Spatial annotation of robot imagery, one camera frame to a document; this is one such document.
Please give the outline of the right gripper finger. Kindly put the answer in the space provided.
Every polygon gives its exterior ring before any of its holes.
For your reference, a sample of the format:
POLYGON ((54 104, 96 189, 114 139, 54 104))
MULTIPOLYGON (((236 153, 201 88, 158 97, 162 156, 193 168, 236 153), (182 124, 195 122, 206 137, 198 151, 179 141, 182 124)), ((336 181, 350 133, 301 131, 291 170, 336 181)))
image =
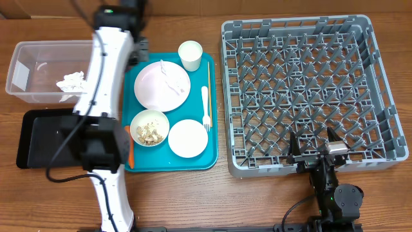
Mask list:
POLYGON ((327 127, 328 142, 339 142, 342 138, 333 130, 332 127, 327 127))
POLYGON ((290 132, 289 144, 288 154, 292 156, 300 156, 301 152, 299 149, 298 140, 293 131, 290 132))

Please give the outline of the white paper cup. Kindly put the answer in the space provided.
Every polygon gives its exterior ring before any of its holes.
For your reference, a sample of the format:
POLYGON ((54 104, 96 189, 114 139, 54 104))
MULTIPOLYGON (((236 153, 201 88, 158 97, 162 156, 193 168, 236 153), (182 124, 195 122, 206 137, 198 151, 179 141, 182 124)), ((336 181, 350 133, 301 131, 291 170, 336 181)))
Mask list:
POLYGON ((194 72, 200 67, 203 48, 196 41, 185 41, 178 48, 178 55, 183 67, 194 72))

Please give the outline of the white bowl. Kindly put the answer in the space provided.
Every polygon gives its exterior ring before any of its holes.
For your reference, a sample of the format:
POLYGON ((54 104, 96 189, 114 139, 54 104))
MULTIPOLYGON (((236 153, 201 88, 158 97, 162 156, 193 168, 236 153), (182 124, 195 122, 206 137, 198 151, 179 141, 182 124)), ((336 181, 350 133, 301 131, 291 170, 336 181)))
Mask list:
POLYGON ((159 134, 164 136, 165 139, 167 138, 169 134, 169 128, 170 128, 168 118, 162 112, 157 111, 157 110, 143 110, 133 118, 130 124, 131 136, 138 145, 145 146, 145 145, 140 144, 138 141, 138 135, 136 133, 137 127, 144 126, 150 122, 153 122, 155 124, 156 129, 159 134))

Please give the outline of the large white plate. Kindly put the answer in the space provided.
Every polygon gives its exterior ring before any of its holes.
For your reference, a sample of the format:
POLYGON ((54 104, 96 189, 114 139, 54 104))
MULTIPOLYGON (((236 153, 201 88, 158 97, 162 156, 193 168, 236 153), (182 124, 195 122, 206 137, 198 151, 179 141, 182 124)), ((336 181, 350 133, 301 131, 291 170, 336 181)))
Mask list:
POLYGON ((135 96, 143 107, 162 112, 180 107, 190 90, 188 73, 180 65, 164 60, 143 68, 134 85, 135 96))

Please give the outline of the peanuts and rice leftovers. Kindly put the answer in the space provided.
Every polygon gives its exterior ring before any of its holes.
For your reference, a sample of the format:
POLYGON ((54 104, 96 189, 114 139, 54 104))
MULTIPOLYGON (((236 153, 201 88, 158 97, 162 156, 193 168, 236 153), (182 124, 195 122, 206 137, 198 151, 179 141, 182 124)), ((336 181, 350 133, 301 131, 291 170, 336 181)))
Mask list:
POLYGON ((136 129, 138 141, 145 146, 154 146, 161 143, 165 137, 158 133, 153 122, 147 123, 144 126, 138 126, 136 129))

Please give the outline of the orange carrot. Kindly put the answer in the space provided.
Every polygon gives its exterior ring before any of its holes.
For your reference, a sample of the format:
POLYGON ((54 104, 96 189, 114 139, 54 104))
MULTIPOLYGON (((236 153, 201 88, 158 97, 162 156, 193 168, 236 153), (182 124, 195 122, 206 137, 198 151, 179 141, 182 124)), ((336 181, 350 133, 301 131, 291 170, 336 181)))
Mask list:
POLYGON ((134 143, 135 143, 135 142, 134 142, 134 140, 133 140, 133 138, 132 138, 132 136, 131 136, 130 126, 127 125, 127 126, 124 127, 124 129, 126 130, 127 134, 129 135, 129 140, 130 140, 130 143, 129 143, 128 164, 129 164, 129 167, 130 167, 131 169, 133 169, 134 166, 135 166, 135 160, 134 160, 134 143))

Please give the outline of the white napkin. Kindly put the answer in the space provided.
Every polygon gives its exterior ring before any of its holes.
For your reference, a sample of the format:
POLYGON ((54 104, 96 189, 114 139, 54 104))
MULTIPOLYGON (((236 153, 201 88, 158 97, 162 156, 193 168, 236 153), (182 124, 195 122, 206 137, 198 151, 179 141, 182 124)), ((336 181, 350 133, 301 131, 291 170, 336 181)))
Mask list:
POLYGON ((62 81, 56 83, 56 86, 65 94, 59 102, 65 102, 74 96, 74 93, 84 93, 87 88, 87 81, 84 80, 84 72, 75 72, 64 76, 62 81))

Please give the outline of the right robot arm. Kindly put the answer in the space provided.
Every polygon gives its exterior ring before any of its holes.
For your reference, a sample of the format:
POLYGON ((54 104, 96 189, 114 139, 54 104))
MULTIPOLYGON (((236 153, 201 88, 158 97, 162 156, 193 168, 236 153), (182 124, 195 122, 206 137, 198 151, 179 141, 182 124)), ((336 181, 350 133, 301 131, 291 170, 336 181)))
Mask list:
POLYGON ((281 230, 287 231, 286 218, 301 204, 316 199, 319 216, 309 217, 303 224, 293 224, 298 231, 362 231, 355 221, 360 217, 364 192, 352 184, 339 184, 335 167, 346 164, 351 148, 331 128, 327 128, 328 142, 319 147, 315 157, 301 155, 298 139, 290 133, 287 163, 296 164, 297 173, 309 173, 314 194, 295 203, 284 215, 281 230))

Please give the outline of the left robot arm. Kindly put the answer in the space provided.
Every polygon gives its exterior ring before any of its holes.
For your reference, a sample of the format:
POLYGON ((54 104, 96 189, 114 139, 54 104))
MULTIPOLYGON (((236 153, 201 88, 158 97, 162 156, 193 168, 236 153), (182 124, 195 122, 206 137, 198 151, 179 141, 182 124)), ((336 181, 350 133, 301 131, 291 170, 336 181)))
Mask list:
POLYGON ((148 59, 142 46, 147 1, 121 1, 101 5, 87 24, 93 30, 93 48, 86 76, 87 86, 72 115, 61 119, 64 148, 81 161, 81 175, 65 182, 89 178, 97 194, 100 231, 136 231, 136 219, 126 191, 125 164, 131 139, 118 120, 118 105, 128 67, 148 59))

